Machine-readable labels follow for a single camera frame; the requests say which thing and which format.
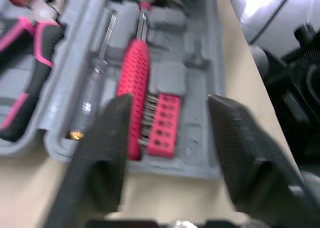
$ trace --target pink screwdriver handle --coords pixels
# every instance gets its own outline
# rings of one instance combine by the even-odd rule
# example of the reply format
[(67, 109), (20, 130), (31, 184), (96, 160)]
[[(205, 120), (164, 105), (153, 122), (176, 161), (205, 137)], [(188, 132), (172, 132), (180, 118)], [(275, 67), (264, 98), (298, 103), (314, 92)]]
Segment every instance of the pink screwdriver handle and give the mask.
[(144, 110), (150, 69), (150, 55), (146, 42), (135, 39), (130, 44), (121, 68), (117, 96), (133, 94), (130, 114), (128, 158), (136, 161), (141, 157), (138, 144), (141, 119)]

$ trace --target beige table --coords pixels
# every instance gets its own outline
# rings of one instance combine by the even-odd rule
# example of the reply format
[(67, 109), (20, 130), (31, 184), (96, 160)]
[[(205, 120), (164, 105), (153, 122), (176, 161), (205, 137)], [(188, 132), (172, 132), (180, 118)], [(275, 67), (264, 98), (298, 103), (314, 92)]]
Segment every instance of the beige table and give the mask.
[[(226, 96), (247, 105), (291, 156), (265, 87), (229, 0), (218, 0), (223, 28)], [(66, 164), (39, 147), (24, 158), (0, 159), (0, 226), (40, 227), (55, 197)], [(120, 212), (113, 218), (153, 218), (160, 222), (246, 219), (231, 206), (223, 181), (129, 174)]]

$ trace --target pink and black plier handle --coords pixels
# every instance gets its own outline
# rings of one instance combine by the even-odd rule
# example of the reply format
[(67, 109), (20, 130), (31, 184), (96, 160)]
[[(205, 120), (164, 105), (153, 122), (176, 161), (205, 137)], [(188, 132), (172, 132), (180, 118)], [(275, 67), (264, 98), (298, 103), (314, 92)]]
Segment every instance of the pink and black plier handle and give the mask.
[(34, 113), (41, 89), (54, 65), (55, 47), (64, 38), (65, 29), (53, 20), (34, 22), (26, 17), (20, 17), (2, 22), (6, 24), (0, 37), (2, 54), (6, 51), (16, 52), (16, 48), (11, 48), (19, 46), (19, 42), (25, 41), (26, 37), (33, 38), (35, 62), (32, 78), (0, 125), (0, 139), (16, 142), (24, 134)]

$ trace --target gray plastic case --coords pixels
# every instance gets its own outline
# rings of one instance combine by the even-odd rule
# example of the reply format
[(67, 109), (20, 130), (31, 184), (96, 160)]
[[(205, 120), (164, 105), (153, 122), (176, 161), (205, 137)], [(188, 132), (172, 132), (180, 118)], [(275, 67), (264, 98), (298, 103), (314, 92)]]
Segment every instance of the gray plastic case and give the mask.
[[(220, 169), (207, 107), (208, 94), (224, 94), (217, 0), (183, 1), (184, 12), (177, 8), (153, 7), (147, 33), (151, 57), (149, 93), (156, 95), (159, 88), (165, 88), (166, 83), (158, 81), (158, 69), (164, 64), (179, 68), (176, 74), (184, 76), (177, 83), (184, 83), (184, 87), (168, 84), (169, 90), (181, 94), (182, 102), (176, 154), (173, 159), (167, 159), (142, 151), (142, 159), (129, 161), (128, 166), (133, 172), (218, 179)], [(105, 57), (111, 68), (105, 74), (100, 106), (115, 96), (126, 48), (137, 32), (139, 6), (128, 0), (68, 0), (60, 17), (60, 21), (67, 24), (67, 30), (56, 49), (55, 68), (42, 89), (25, 134), (16, 143), (0, 140), (0, 156), (24, 154), (44, 141), (50, 156), (63, 162), (71, 159), (77, 141), (68, 139), (67, 133), (72, 119), (77, 117), (75, 111), (80, 105), (82, 87), (94, 69), (112, 11), (116, 12), (116, 21)], [(0, 0), (0, 12), (2, 17), (16, 17), (29, 11)], [(0, 122), (27, 84), (32, 63), (33, 58), (28, 55), (16, 66), (6, 67), (1, 74)]]

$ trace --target hammer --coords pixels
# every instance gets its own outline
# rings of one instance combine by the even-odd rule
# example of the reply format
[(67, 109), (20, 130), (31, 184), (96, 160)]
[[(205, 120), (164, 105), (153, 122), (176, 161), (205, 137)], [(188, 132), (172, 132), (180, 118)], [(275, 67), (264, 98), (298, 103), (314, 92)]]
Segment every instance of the hammer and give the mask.
[[(147, 94), (150, 54), (146, 43), (148, 18), (151, 4), (155, 0), (134, 0), (140, 5), (139, 23), (134, 39), (129, 45), (121, 67), (121, 75), (116, 95), (133, 94), (129, 124), (128, 158), (137, 161), (141, 158), (140, 138), (141, 120), (143, 117)], [(182, 7), (180, 0), (166, 0)]]

